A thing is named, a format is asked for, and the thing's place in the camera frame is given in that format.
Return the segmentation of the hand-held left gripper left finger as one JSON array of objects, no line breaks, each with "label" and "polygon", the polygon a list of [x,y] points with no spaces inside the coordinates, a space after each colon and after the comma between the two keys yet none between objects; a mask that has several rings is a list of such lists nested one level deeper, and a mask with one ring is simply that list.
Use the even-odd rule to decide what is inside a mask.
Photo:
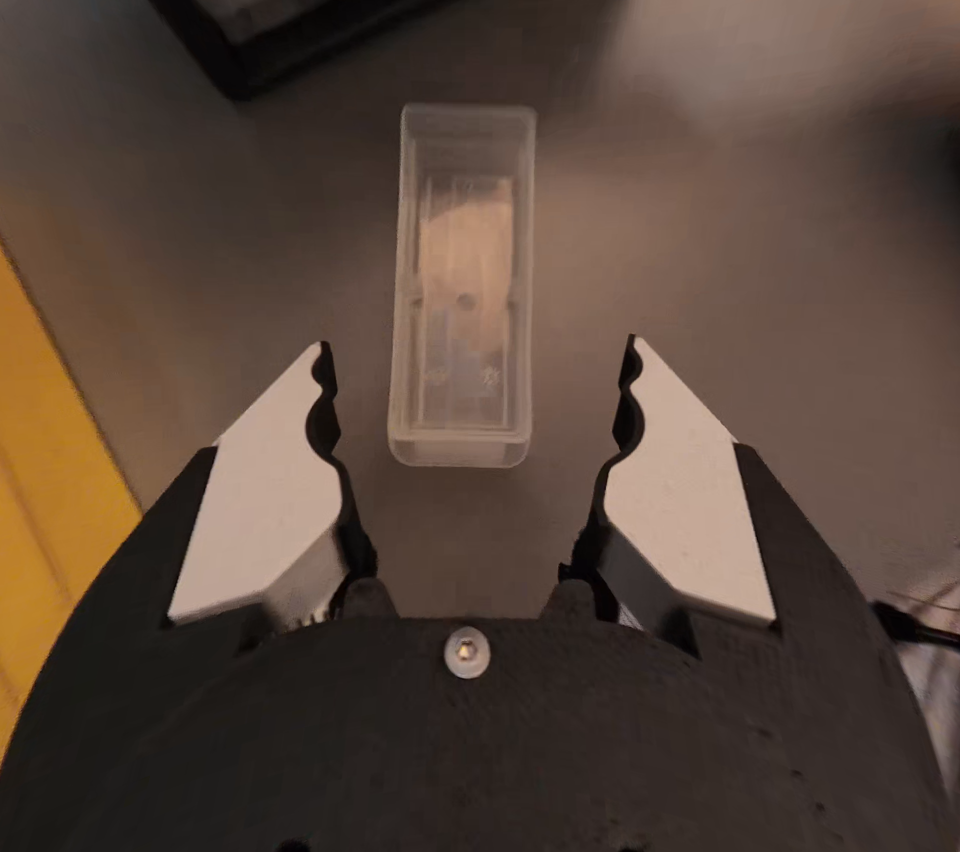
[{"label": "hand-held left gripper left finger", "polygon": [[378,572],[336,447],[329,342],[310,345],[217,439],[168,618],[198,623],[259,607],[281,631],[341,615]]}]

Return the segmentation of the clear plastic drawer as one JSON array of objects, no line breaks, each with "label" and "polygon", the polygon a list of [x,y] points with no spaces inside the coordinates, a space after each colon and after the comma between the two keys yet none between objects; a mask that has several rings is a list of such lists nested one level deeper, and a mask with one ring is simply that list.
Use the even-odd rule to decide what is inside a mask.
[{"label": "clear plastic drawer", "polygon": [[388,445],[406,466],[527,456],[536,143],[526,107],[402,110]]}]

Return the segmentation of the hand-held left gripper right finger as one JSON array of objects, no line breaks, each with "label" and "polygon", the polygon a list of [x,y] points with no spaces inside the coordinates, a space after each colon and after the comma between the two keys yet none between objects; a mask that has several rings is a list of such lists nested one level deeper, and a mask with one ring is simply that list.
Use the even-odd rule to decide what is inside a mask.
[{"label": "hand-held left gripper right finger", "polygon": [[737,440],[642,337],[628,337],[612,427],[563,578],[600,620],[680,632],[690,613],[759,630],[777,619]]}]

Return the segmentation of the yellow plastic bin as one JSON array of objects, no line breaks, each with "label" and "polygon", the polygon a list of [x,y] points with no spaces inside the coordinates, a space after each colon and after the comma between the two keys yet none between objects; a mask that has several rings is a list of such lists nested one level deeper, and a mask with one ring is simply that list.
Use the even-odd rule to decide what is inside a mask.
[{"label": "yellow plastic bin", "polygon": [[71,612],[141,517],[1,251],[1,752]]}]

